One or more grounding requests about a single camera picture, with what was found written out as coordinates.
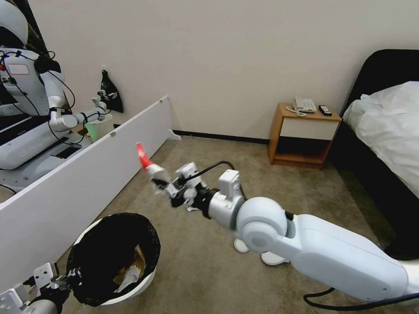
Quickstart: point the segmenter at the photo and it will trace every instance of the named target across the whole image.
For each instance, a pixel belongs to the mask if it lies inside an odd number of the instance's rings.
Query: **white trash bin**
[[[120,269],[118,263],[124,265],[135,246],[144,253],[144,272],[138,281],[115,293],[112,278]],[[94,307],[137,296],[153,281],[159,255],[157,232],[144,216],[120,213],[99,219],[78,237],[69,254],[67,273],[76,270],[81,277],[72,283],[74,296],[80,303]]]

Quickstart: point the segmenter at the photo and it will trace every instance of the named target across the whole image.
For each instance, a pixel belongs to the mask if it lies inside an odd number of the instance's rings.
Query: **black baseboard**
[[[248,142],[248,143],[256,143],[256,144],[269,144],[269,140],[258,139],[258,138],[253,138],[253,137],[235,137],[232,135],[199,133],[199,132],[189,132],[189,131],[179,131],[179,130],[173,130],[173,132],[175,132],[178,135],[184,135],[184,136],[206,137],[206,138],[214,138],[217,140],[232,140],[236,142]]]

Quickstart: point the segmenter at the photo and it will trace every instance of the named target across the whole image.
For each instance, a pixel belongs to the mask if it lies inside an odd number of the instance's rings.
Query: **black bed frame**
[[[370,95],[408,81],[419,81],[419,50],[379,50],[362,66],[342,114],[362,94]],[[419,258],[416,242],[419,199],[344,122],[336,135],[331,157],[337,169],[355,173],[396,232],[396,238],[386,249],[387,254]]]

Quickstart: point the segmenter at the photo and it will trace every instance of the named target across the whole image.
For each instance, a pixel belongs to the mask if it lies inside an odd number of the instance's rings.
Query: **black headboard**
[[[378,50],[365,60],[344,110],[362,94],[370,95],[408,81],[419,81],[419,50]]]

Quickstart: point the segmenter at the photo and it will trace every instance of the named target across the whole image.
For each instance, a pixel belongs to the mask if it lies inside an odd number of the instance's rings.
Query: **red object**
[[[144,169],[153,164],[153,162],[145,154],[144,147],[141,145],[141,143],[137,143],[137,152],[138,159],[140,160]]]

